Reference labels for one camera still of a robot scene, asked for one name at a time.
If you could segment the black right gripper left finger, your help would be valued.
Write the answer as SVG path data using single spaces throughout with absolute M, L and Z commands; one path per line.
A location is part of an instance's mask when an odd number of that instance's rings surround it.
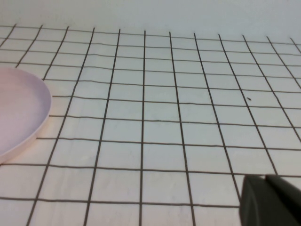
M 239 208 L 243 226 L 279 226 L 281 203 L 272 187 L 261 177 L 246 176 Z

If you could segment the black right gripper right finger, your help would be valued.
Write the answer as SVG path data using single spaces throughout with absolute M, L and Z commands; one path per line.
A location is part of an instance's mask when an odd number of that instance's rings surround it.
M 265 180 L 277 193 L 285 208 L 301 225 L 301 190 L 280 176 L 267 175 Z

